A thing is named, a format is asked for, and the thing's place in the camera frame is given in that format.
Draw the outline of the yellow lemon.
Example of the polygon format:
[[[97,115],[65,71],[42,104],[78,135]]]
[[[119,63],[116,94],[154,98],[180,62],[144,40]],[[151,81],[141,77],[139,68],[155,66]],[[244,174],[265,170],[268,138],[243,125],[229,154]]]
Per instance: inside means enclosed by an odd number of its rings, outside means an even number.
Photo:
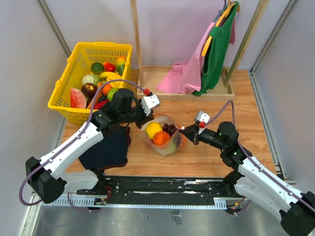
[[[150,139],[153,139],[155,134],[162,131],[162,127],[158,122],[150,122],[145,131]]]

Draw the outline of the purple grape bunch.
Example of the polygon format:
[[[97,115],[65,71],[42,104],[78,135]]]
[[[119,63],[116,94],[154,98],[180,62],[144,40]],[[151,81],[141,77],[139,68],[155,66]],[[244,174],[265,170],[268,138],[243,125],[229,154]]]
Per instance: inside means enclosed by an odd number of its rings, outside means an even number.
[[[175,124],[167,124],[165,123],[162,127],[162,130],[165,131],[170,139],[174,142],[176,147],[179,147],[182,143],[182,136],[180,132],[178,131]]]

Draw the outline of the clear zip top bag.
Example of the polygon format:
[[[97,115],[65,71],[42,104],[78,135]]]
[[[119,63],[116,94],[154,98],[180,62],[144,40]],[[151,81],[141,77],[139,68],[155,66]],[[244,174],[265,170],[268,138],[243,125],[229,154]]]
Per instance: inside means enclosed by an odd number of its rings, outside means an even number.
[[[182,149],[187,139],[179,132],[180,126],[167,115],[156,115],[135,133],[161,156],[173,154]]]

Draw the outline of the orange pumpkin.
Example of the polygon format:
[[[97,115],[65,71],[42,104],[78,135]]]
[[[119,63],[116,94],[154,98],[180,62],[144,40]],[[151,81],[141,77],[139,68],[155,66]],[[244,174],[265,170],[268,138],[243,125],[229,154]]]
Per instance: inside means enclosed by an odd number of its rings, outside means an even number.
[[[170,136],[168,133],[166,133],[165,131],[160,131],[154,135],[153,143],[156,146],[162,146],[165,143],[167,143],[169,139],[170,139]]]

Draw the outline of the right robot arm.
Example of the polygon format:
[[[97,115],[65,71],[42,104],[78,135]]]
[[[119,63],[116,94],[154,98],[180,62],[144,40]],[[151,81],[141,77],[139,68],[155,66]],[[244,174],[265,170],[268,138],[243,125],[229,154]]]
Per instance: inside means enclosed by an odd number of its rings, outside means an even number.
[[[227,196],[242,195],[272,214],[290,236],[308,236],[315,228],[315,195],[291,186],[263,166],[238,141],[239,133],[229,121],[217,131],[196,122],[179,129],[194,145],[205,143],[221,151],[220,157],[233,171],[224,180]]]

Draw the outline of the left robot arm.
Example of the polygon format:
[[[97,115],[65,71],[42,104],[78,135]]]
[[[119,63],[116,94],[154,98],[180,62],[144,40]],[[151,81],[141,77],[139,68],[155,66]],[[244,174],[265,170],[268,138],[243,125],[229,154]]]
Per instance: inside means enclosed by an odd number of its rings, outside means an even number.
[[[82,127],[63,144],[40,159],[30,157],[25,162],[26,178],[19,190],[22,204],[23,188],[28,184],[46,204],[52,203],[64,192],[89,189],[94,194],[105,190],[105,182],[96,171],[65,175],[65,170],[84,152],[101,142],[121,124],[135,123],[138,128],[154,118],[153,110],[160,105],[156,95],[147,91],[141,99],[126,88],[114,93],[111,101],[93,112]]]

